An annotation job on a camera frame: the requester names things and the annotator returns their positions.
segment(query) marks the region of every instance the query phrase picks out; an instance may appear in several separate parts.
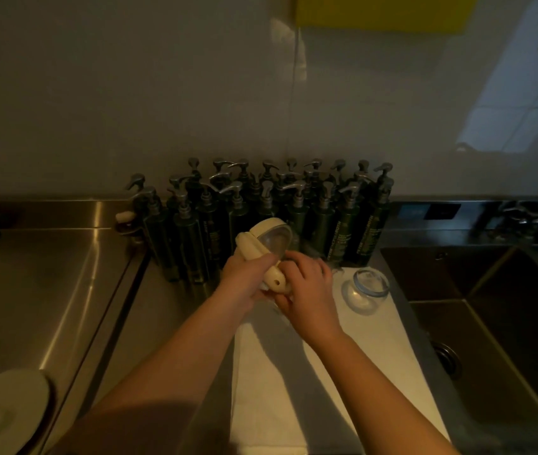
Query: wall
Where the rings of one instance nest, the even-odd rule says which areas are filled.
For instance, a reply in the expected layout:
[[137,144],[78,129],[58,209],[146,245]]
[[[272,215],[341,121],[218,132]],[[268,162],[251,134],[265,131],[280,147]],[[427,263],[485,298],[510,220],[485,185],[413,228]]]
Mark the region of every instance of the wall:
[[186,160],[394,163],[398,195],[538,195],[538,0],[464,34],[293,27],[291,0],[0,0],[0,195]]

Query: person's left hand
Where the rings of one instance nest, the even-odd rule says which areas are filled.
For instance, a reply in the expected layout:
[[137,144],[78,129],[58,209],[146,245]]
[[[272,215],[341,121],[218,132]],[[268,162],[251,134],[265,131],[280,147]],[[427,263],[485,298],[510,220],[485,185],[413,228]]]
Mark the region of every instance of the person's left hand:
[[246,261],[236,249],[235,254],[225,263],[221,281],[215,294],[234,300],[246,311],[251,310],[255,300],[266,298],[259,290],[259,286],[265,272],[277,261],[278,257],[273,253]]

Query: person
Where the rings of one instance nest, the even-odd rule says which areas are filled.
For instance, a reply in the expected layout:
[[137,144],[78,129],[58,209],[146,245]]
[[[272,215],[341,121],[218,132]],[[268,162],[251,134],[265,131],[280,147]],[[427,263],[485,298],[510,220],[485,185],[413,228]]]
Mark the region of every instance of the person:
[[[457,451],[372,363],[339,324],[332,271],[287,252],[280,263],[292,298],[269,294],[317,353],[366,453],[448,455]],[[277,257],[232,256],[217,290],[174,336],[127,375],[53,448],[52,455],[173,454],[214,380],[235,331]]]

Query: person's right arm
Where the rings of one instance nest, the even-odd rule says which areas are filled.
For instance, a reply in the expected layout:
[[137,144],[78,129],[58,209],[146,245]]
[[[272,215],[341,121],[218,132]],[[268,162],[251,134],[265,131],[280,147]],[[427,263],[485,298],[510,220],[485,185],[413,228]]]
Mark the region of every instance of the person's right arm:
[[338,389],[366,453],[458,452],[343,332],[332,297],[332,272],[321,260],[288,252],[280,265],[293,299],[275,301],[317,353]]

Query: dark sink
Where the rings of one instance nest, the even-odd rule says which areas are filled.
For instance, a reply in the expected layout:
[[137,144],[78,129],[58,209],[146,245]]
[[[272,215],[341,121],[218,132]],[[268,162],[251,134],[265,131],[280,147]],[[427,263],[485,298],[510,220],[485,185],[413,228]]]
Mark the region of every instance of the dark sink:
[[538,264],[508,246],[382,250],[478,422],[538,419]]

